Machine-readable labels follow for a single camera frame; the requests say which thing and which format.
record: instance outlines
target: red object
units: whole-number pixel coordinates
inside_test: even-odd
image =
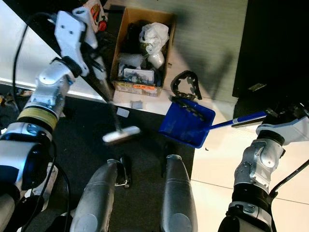
[[[98,23],[98,30],[99,31],[105,31],[106,30],[106,26],[107,26],[106,21],[100,21]]]
[[[98,23],[99,21],[99,16],[100,16],[100,6],[99,4],[95,4],[92,8],[91,8],[91,14],[93,17],[93,20],[95,21],[95,24]]]

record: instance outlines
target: blue dustpan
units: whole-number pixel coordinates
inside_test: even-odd
[[[266,116],[266,113],[262,111],[212,125],[216,115],[213,110],[186,99],[181,99],[181,101],[196,109],[204,117],[204,120],[201,120],[200,117],[195,116],[192,112],[187,111],[185,107],[180,107],[178,104],[172,103],[161,124],[159,132],[169,138],[195,148],[201,148],[203,146],[209,131],[212,129]]]

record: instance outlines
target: white plastic bag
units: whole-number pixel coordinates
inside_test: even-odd
[[[162,23],[147,24],[140,32],[140,42],[147,43],[146,51],[149,55],[158,54],[169,40],[169,28]]]

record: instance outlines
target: floor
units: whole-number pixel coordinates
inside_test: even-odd
[[[160,97],[115,92],[114,101],[117,105],[129,107],[130,101],[141,100],[143,110],[164,115],[170,106],[171,80],[183,70],[192,70],[201,80],[203,100],[198,103],[216,112],[214,123],[232,119],[237,99],[233,98],[231,93],[246,13],[246,0],[196,0],[194,4],[186,0],[109,0],[107,4],[164,10],[178,15],[174,47],[169,60],[172,66],[168,70]],[[0,31],[5,26],[10,27],[6,32],[7,44],[0,47],[1,54],[6,54],[5,57],[0,56],[0,81],[9,83],[11,60],[18,43],[15,38],[20,35],[23,24],[2,1],[0,6]],[[54,56],[55,53],[33,31],[29,31],[19,64],[19,69],[23,72],[19,74],[17,83],[20,86],[34,87],[36,73]],[[93,100],[100,99],[82,79],[78,79],[69,94]],[[213,130],[203,147],[196,149],[191,184],[197,206],[199,231],[218,230],[231,202],[235,168],[241,161],[244,149],[256,138],[255,129],[256,126]],[[286,153],[272,175],[272,187],[308,159],[306,151],[309,150],[309,142],[290,144],[285,149]],[[309,230],[308,177],[309,168],[280,188],[278,199],[273,204],[278,231]]]

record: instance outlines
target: cardboard box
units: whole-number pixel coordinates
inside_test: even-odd
[[[158,23],[165,24],[166,26],[169,27],[169,40],[167,41],[167,44],[166,44],[167,53],[165,56],[163,80],[161,82],[160,87],[118,81],[118,55],[121,52],[121,47],[123,45],[123,42],[125,41],[128,26],[130,23],[137,23],[141,20],[149,21],[150,23],[158,22]],[[136,93],[136,94],[142,94],[142,95],[148,95],[148,96],[153,96],[153,97],[158,97],[160,95],[162,86],[164,83],[164,79],[167,73],[169,56],[170,56],[170,51],[172,48],[175,27],[176,27],[176,15],[175,14],[160,12],[160,11],[153,11],[153,10],[146,10],[146,9],[135,9],[135,8],[125,9],[124,15],[122,17],[122,22],[121,22],[118,38],[117,38],[115,55],[113,58],[112,69],[111,69],[111,82],[113,83],[116,90]]]

